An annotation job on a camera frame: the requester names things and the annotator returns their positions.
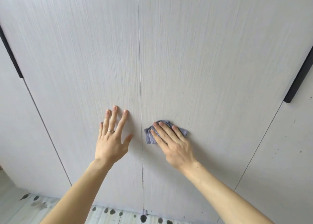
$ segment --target folded rag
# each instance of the folded rag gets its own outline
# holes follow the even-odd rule
[[[170,121],[168,121],[168,120],[159,120],[159,121],[157,121],[157,123],[159,123],[159,122],[165,123],[170,129],[172,129],[172,126],[174,125],[174,124],[172,124],[172,123],[171,123]],[[145,134],[146,134],[147,144],[155,144],[155,143],[156,143],[156,141],[155,141],[153,135],[151,134],[151,129],[153,129],[153,131],[155,131],[156,134],[157,134],[159,137],[161,137],[161,136],[158,134],[158,132],[155,130],[155,128],[154,128],[153,126],[148,127],[148,128],[145,128],[144,131],[145,131]],[[182,133],[182,135],[183,135],[184,137],[187,136],[188,131],[187,131],[186,129],[183,129],[183,128],[180,128],[180,127],[179,127],[178,129],[179,129],[179,131]]]

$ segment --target textured door surface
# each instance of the textured door surface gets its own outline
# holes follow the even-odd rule
[[[311,69],[292,102],[281,105],[236,191],[276,224],[311,223],[312,141]]]
[[[312,0],[139,0],[142,127],[190,131],[198,159],[235,188],[312,47]],[[218,215],[157,145],[143,146],[144,207]]]
[[[94,158],[105,110],[130,111],[126,132],[137,133],[96,202],[142,211],[138,0],[0,0],[0,12],[72,183]]]
[[[0,165],[17,187],[62,197],[70,182],[2,41],[0,88]]]

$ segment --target person's left hand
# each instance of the person's left hand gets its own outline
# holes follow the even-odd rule
[[[134,136],[133,134],[129,134],[125,138],[124,142],[121,143],[123,127],[128,119],[128,111],[123,111],[123,116],[117,125],[116,131],[114,131],[117,114],[118,107],[116,105],[113,106],[111,120],[111,110],[108,109],[106,111],[104,122],[100,123],[95,155],[95,160],[99,159],[104,163],[109,162],[111,165],[113,165],[127,153],[128,145]]]

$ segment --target floor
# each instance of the floor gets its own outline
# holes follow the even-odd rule
[[[38,224],[52,210],[59,199],[28,193],[17,188],[0,170],[0,224]],[[85,224],[190,224],[154,215],[92,206]]]

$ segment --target bare skin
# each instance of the bare skin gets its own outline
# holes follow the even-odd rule
[[[225,224],[274,224],[235,191],[210,174],[194,157],[190,142],[177,126],[172,130],[163,122],[153,126],[153,137],[166,155],[166,160],[189,179],[214,207]]]
[[[133,138],[129,134],[121,143],[121,134],[128,118],[124,110],[122,119],[114,130],[118,107],[107,110],[104,122],[100,123],[99,136],[96,144],[95,159],[80,177],[80,179],[61,198],[51,212],[41,221],[41,224],[84,224],[96,194],[113,164],[128,151],[128,145]]]

